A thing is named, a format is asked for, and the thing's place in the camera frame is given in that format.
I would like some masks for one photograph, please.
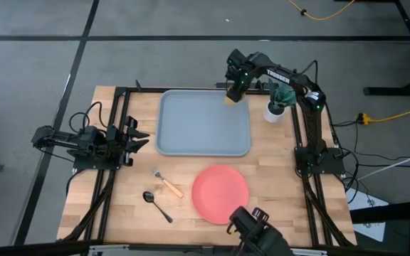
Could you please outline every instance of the butcher block tabletop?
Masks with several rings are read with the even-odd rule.
[[[102,102],[104,123],[109,117],[114,91],[115,87],[110,86],[97,86],[95,89],[93,102]],[[249,212],[259,207],[268,213],[269,223],[279,229],[290,246],[311,246],[305,194],[301,179],[295,175],[295,132],[290,108],[286,109],[279,123],[271,124],[263,118],[269,96],[246,96],[252,146],[245,156],[165,156],[158,153],[154,146],[161,96],[162,93],[131,92],[127,115],[138,120],[139,131],[150,134],[149,143],[137,154],[131,155],[134,159],[132,167],[122,166],[116,173],[104,242],[237,245],[240,241],[238,234],[228,235],[227,225],[215,225],[202,219],[191,201],[191,187],[196,176],[211,165],[223,164],[232,166],[245,178],[249,188],[250,198],[246,207]],[[120,110],[117,113],[115,120],[119,120]],[[98,119],[98,107],[90,112],[90,125],[103,129]],[[332,135],[326,111],[322,112],[322,135],[331,147]],[[184,193],[183,198],[177,197],[159,178],[153,176],[154,167]],[[83,171],[71,181],[58,238],[68,235],[89,209],[96,173],[96,170]],[[321,175],[321,178],[327,212],[346,238],[355,244],[342,183],[333,175]],[[157,205],[173,218],[173,223],[168,223],[153,204],[143,200],[143,191],[154,194]],[[317,213],[315,216],[320,242],[324,243],[320,217]],[[97,237],[99,221],[100,212],[95,218],[92,238]]]

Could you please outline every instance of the light blue tray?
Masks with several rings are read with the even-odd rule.
[[[219,90],[169,90],[160,100],[156,150],[175,156],[243,156],[251,148],[247,99]]]

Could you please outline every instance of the fork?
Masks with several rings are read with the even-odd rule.
[[[175,195],[177,195],[179,198],[183,197],[183,193],[176,188],[172,183],[170,183],[168,180],[166,180],[164,177],[161,176],[161,173],[156,169],[153,168],[153,174],[157,177],[160,178],[162,180],[162,182],[164,182],[164,184],[170,188],[170,190],[175,193]]]

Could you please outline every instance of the spoon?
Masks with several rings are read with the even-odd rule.
[[[147,203],[153,203],[162,213],[162,215],[165,217],[165,219],[169,222],[172,223],[172,218],[170,218],[170,216],[168,216],[163,210],[161,210],[161,208],[159,206],[157,206],[157,204],[154,202],[154,195],[151,192],[145,191],[143,192],[143,199],[147,202]]]

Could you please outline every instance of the pink plate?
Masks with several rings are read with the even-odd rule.
[[[249,190],[244,177],[230,166],[210,166],[192,184],[197,213],[214,224],[227,224],[239,206],[247,206]]]

